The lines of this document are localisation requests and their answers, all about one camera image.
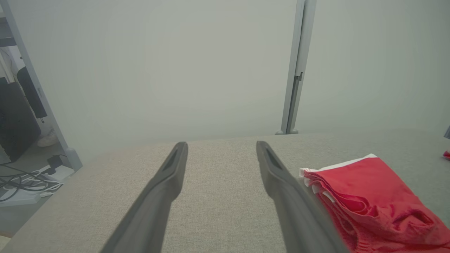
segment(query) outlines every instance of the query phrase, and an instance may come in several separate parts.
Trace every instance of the folded garment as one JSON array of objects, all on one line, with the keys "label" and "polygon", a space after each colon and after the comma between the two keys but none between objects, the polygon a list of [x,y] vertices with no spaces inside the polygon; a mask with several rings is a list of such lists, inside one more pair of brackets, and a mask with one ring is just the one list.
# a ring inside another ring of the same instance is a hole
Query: folded garment
[{"label": "folded garment", "polygon": [[375,155],[300,176],[352,252],[450,252],[450,230]]}]

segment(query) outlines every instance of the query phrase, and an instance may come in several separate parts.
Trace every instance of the gray floor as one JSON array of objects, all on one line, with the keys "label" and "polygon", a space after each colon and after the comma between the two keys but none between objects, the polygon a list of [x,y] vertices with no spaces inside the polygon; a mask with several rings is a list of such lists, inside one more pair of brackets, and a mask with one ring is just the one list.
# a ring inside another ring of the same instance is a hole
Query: gray floor
[{"label": "gray floor", "polygon": [[[60,143],[45,148],[34,144],[16,162],[7,165],[32,172],[48,165],[47,159],[56,154],[64,154]],[[62,157],[62,160],[65,166],[70,167],[65,157]],[[0,175],[15,173],[17,171],[0,166]],[[0,196],[4,192],[3,188],[0,189]],[[36,204],[0,207],[0,231],[14,235],[49,198],[41,198]]]}]

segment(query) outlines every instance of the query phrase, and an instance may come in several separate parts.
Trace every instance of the white shoe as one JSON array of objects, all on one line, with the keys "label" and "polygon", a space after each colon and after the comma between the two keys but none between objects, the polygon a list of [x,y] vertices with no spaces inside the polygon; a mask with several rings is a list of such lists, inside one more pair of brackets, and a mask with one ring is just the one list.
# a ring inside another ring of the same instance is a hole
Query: white shoe
[{"label": "white shoe", "polygon": [[58,142],[59,140],[56,137],[55,129],[52,128],[52,130],[50,130],[50,132],[46,136],[37,141],[37,145],[39,147],[48,147]]}]

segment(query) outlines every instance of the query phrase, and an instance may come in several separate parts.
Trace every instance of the white power strip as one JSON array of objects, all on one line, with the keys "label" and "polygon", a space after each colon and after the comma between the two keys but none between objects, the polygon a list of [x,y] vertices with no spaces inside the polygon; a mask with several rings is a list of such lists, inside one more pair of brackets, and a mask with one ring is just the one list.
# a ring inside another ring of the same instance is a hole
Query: white power strip
[{"label": "white power strip", "polygon": [[[49,168],[50,168],[50,165],[47,165],[38,171],[43,172]],[[65,183],[70,178],[70,176],[73,173],[75,173],[74,170],[72,170],[71,168],[68,168],[66,166],[63,166],[63,165],[57,167],[55,170],[56,170],[56,173],[53,173],[52,175],[42,174],[42,176],[44,176],[52,181]],[[37,186],[37,187],[31,187],[30,189],[40,190],[43,188],[44,188],[44,186]],[[8,198],[12,194],[14,194],[15,191],[16,191],[16,189],[8,190],[2,197],[0,197],[0,199]],[[6,201],[0,202],[0,207],[36,204],[41,199],[41,193],[42,192],[40,192],[40,191],[32,192],[32,191],[26,191],[26,190],[19,189],[12,198],[10,198]]]}]

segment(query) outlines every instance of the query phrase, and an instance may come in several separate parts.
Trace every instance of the gray fabric surface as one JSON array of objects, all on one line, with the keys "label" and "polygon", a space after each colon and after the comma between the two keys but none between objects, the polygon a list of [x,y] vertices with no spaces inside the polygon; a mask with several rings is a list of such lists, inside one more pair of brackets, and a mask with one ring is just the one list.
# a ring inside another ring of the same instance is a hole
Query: gray fabric surface
[{"label": "gray fabric surface", "polygon": [[[374,153],[450,224],[450,161],[441,157],[450,140],[443,137],[396,130],[194,141],[163,252],[285,252],[261,182],[257,140],[267,141],[295,177],[300,167],[318,169]],[[98,252],[173,145],[127,149],[84,166],[2,253]]]}]

